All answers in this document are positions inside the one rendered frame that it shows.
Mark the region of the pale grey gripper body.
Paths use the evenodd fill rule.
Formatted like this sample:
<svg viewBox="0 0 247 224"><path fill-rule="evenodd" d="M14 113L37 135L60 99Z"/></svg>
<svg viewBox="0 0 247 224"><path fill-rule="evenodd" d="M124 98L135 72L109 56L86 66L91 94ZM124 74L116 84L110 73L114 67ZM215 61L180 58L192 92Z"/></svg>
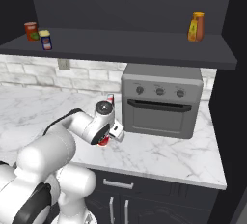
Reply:
<svg viewBox="0 0 247 224"><path fill-rule="evenodd" d="M114 139L118 142L122 142L124 140L124 131L117 130L113 132Z"/></svg>

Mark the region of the dark grey open cabinet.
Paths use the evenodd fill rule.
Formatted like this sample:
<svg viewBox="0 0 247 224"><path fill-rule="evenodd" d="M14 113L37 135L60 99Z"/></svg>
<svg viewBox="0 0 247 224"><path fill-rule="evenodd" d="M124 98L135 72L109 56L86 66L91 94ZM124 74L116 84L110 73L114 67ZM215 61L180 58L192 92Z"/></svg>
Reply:
<svg viewBox="0 0 247 224"><path fill-rule="evenodd" d="M222 32L230 0L0 0L0 54L232 70ZM187 39L205 13L201 42ZM29 42L26 22L48 30L51 50Z"/></svg>

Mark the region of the dark tall cabinet panel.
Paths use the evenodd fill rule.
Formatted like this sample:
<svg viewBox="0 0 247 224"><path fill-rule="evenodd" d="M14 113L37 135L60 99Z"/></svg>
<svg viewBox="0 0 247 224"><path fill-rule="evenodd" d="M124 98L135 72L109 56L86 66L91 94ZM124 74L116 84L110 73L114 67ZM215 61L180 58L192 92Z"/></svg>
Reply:
<svg viewBox="0 0 247 224"><path fill-rule="evenodd" d="M237 63L216 72L209 102L227 188L208 224L236 224L247 204L247 0L230 0L222 32Z"/></svg>

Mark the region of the grey toaster oven door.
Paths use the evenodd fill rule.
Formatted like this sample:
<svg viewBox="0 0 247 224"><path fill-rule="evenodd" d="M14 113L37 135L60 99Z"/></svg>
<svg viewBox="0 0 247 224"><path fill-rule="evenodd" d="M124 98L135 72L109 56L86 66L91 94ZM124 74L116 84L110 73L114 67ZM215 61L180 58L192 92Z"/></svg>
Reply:
<svg viewBox="0 0 247 224"><path fill-rule="evenodd" d="M127 124L125 126L137 132L145 131L156 133L180 133L182 131L185 115L188 112L171 112L161 110L149 110L135 108L127 104L129 108Z"/></svg>

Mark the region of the dark drawer front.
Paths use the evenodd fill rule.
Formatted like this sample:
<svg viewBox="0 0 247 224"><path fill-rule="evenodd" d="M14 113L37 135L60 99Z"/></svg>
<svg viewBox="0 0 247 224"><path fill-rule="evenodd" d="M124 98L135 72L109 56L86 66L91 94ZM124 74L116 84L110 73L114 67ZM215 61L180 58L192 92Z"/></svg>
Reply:
<svg viewBox="0 0 247 224"><path fill-rule="evenodd" d="M129 176L126 174L111 173L96 169L93 169L93 172L96 173L96 190L114 192L120 195L147 196L154 198L175 196L177 194L176 185L173 182ZM112 182L133 182L134 187L130 190L104 185L103 179L107 179L108 181Z"/></svg>

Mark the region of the grey toaster oven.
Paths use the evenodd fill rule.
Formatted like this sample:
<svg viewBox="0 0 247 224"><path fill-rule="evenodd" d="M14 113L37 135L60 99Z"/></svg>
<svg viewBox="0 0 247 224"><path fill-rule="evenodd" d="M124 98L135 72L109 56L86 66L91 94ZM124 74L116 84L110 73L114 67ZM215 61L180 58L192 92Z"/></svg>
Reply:
<svg viewBox="0 0 247 224"><path fill-rule="evenodd" d="M140 95L136 92L138 86L144 88L144 92ZM124 130L127 132L150 134L145 131L137 132L125 126L129 113L129 108L127 107L129 99L185 104L191 105L192 110L185 115L180 133L156 133L151 135L180 139L191 138L196 124L203 86L204 82L201 71L196 68L139 64L127 65L122 76L122 122ZM164 95L159 96L156 93L157 88L164 89ZM181 98L178 97L177 90L183 90L185 95Z"/></svg>

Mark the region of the dark cupboard door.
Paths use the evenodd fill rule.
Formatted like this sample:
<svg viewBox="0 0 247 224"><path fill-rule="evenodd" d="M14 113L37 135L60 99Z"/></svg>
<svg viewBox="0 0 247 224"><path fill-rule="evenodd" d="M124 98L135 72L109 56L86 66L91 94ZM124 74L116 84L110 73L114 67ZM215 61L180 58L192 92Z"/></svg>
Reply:
<svg viewBox="0 0 247 224"><path fill-rule="evenodd" d="M154 200L122 197L122 221L124 224L124 202L129 200L129 224L207 224L210 212Z"/></svg>
<svg viewBox="0 0 247 224"><path fill-rule="evenodd" d="M114 197L114 224L121 224L120 218L120 197L118 194L95 190L85 198L89 211L95 216L97 224L111 224L109 200Z"/></svg>

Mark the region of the blue and cream can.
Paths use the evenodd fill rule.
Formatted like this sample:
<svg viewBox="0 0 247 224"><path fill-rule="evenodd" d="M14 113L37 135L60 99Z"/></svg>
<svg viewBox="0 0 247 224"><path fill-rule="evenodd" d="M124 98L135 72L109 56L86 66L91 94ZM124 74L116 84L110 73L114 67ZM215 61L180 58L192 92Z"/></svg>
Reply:
<svg viewBox="0 0 247 224"><path fill-rule="evenodd" d="M41 39L42 48L44 50L51 50L52 42L50 39L50 32L48 30L40 30L39 35Z"/></svg>

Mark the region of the orange sauce bottle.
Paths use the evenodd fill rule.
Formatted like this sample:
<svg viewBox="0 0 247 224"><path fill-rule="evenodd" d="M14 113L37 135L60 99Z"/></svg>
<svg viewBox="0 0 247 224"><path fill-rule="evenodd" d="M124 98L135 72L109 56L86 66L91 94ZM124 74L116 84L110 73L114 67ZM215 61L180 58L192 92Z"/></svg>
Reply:
<svg viewBox="0 0 247 224"><path fill-rule="evenodd" d="M188 33L187 39L190 42L201 42L205 34L205 13L204 12L194 12Z"/></svg>

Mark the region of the red can with green label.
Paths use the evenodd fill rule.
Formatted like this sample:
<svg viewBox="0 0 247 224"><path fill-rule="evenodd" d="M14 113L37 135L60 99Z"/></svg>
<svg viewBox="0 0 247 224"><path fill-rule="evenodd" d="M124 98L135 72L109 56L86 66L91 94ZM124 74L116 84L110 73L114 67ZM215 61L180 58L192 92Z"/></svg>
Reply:
<svg viewBox="0 0 247 224"><path fill-rule="evenodd" d="M27 40L29 42L35 42L40 39L38 27L36 22L26 22L24 24Z"/></svg>

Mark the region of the grey wall outlet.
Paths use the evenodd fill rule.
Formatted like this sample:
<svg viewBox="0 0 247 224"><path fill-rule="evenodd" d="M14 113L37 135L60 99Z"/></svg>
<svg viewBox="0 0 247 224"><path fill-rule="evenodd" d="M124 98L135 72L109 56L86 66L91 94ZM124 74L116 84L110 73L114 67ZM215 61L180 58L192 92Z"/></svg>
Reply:
<svg viewBox="0 0 247 224"><path fill-rule="evenodd" d="M69 59L58 59L58 67L60 70L70 70Z"/></svg>

